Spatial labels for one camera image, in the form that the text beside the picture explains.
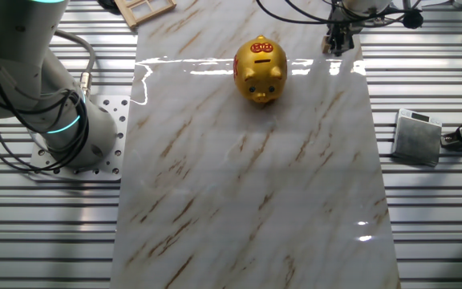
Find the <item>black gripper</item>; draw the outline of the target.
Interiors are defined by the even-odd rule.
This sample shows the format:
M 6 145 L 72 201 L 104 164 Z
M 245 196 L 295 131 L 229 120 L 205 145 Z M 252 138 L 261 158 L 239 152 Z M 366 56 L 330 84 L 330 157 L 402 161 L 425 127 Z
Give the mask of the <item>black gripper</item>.
M 342 50 L 349 51 L 354 48 L 354 40 L 352 35 L 355 33 L 353 21 L 355 18 L 350 15 L 331 15 L 329 17 L 330 24 L 327 25 L 326 35 L 334 38 L 332 41 L 332 54 L 341 56 Z

